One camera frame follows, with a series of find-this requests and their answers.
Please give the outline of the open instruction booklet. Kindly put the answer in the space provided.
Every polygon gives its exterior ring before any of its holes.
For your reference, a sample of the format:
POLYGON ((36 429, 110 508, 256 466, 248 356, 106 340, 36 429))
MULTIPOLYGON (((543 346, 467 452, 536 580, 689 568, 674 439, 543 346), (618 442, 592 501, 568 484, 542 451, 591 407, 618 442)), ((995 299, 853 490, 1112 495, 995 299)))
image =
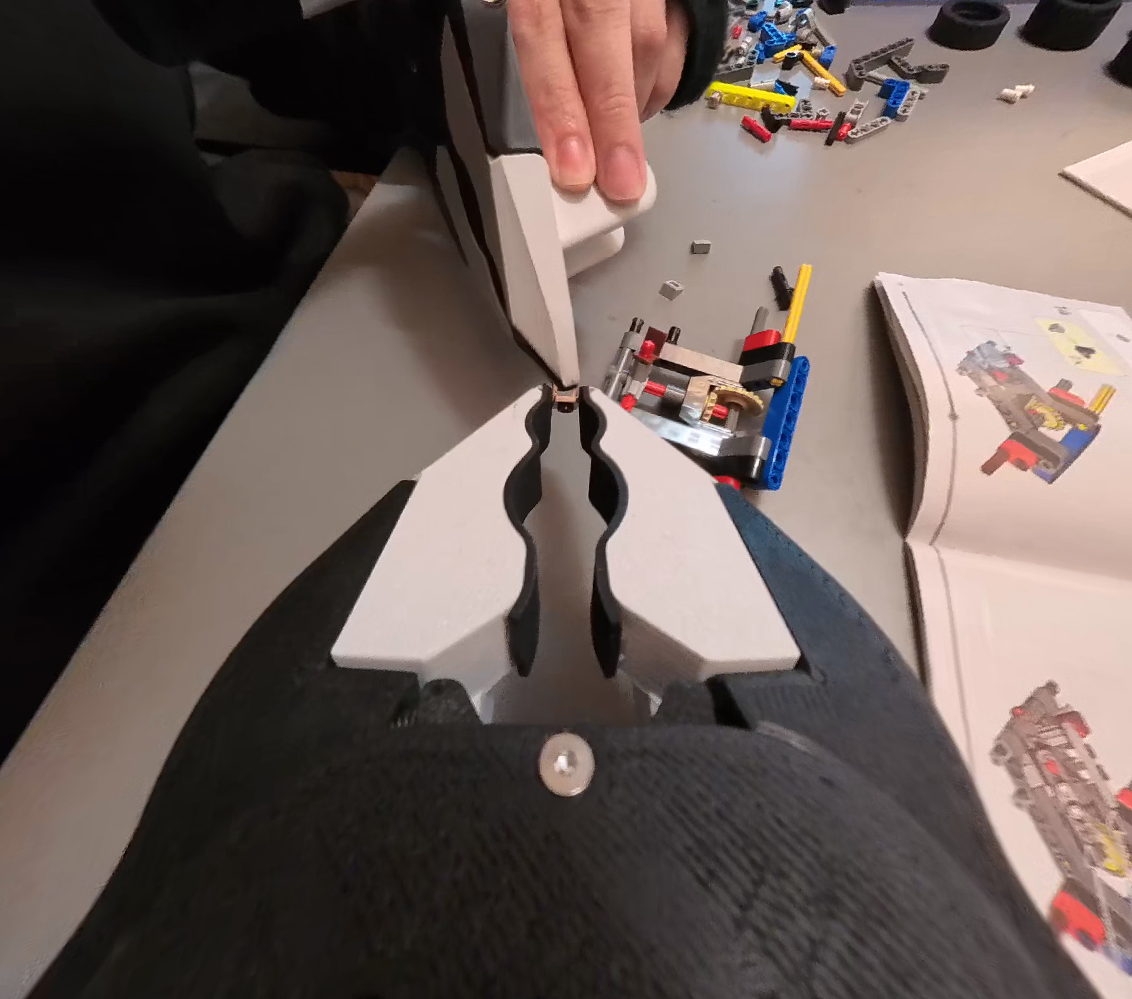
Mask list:
POLYGON ((881 273, 914 416, 927 684, 1020 882, 1130 996, 1131 324, 1116 305, 881 273))

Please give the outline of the pile of lego pieces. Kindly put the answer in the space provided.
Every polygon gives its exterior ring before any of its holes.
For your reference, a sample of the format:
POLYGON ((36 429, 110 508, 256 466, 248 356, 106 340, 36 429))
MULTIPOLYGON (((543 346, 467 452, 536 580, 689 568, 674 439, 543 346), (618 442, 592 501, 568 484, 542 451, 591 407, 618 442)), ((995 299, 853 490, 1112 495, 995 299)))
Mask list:
POLYGON ((838 69, 829 16, 815 0, 726 0, 726 10, 723 46, 703 101, 711 110, 741 112, 741 129, 764 146, 780 134, 859 146, 907 122, 951 70, 916 61, 914 38, 838 69))

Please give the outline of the person's black sweater torso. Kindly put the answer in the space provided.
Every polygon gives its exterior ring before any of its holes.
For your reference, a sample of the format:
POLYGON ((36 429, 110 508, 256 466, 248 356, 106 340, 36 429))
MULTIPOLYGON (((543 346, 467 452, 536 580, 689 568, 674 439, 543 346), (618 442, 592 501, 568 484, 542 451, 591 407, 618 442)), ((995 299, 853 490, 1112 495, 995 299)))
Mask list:
POLYGON ((6 758, 348 227, 318 160, 192 139, 91 0, 1 0, 6 758))

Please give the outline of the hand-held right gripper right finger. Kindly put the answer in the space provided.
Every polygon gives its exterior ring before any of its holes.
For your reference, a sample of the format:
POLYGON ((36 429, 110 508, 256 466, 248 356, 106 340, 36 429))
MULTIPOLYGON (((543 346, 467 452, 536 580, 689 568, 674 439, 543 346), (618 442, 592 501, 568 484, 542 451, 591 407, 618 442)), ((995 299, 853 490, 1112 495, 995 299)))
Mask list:
POLYGON ((801 651, 723 501, 723 486, 602 391, 578 427, 603 522, 591 638, 607 679, 659 701, 668 684, 790 671, 801 651))

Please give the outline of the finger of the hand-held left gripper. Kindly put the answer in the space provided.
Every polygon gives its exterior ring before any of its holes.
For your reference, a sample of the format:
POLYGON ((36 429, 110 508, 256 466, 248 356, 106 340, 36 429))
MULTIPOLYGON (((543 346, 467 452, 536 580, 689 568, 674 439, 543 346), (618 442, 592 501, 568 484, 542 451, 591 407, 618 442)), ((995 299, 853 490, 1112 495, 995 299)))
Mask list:
POLYGON ((557 384, 574 388, 576 331, 548 166, 537 154, 486 164, 507 318, 557 384))
MULTIPOLYGON (((492 154, 484 143, 458 46, 449 26, 443 32, 440 70, 447 134, 436 150, 434 176, 441 209, 458 244, 460 257, 499 310, 518 344, 544 369, 507 318, 501 284, 501 251, 486 164, 488 156, 501 155, 492 154)), ((547 369, 544 374, 555 380, 547 369)))

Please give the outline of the person's left hand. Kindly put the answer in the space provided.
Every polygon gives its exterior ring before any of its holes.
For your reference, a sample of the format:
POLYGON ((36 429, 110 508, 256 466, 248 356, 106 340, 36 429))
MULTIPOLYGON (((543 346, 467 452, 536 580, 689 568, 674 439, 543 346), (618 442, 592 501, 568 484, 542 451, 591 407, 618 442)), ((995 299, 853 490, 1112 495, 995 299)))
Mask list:
POLYGON ((507 0, 518 74, 560 190, 636 203, 643 123, 672 101, 688 43, 670 0, 507 0))

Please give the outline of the partly built lego chassis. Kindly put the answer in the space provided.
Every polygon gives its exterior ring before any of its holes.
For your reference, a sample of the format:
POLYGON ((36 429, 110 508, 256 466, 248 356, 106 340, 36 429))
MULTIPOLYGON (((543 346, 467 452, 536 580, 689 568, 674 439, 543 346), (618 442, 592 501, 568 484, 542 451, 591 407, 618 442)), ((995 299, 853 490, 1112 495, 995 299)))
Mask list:
POLYGON ((784 482, 811 378, 797 335, 813 278, 804 262, 781 328, 760 308, 737 361, 696 352, 678 327, 635 316, 602 384, 621 410, 734 489, 777 492, 784 482))

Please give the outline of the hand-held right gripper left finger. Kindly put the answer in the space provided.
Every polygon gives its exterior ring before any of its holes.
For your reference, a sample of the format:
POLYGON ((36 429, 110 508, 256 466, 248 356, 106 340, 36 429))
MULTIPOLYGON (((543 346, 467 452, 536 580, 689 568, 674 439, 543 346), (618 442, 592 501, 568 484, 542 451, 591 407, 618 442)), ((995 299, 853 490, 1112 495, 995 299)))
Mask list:
POLYGON ((549 388, 532 388, 411 485, 348 615, 338 668, 455 681, 491 718, 499 683, 528 677, 540 629, 535 543, 549 388))

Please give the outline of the thin closed instruction booklet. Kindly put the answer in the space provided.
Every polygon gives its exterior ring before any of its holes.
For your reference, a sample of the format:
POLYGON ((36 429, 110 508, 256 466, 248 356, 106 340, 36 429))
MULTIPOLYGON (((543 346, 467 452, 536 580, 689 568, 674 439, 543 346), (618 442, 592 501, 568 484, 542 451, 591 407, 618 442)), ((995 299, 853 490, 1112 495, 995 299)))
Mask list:
POLYGON ((1103 150, 1060 171, 1060 176, 1131 216, 1131 143, 1103 150))

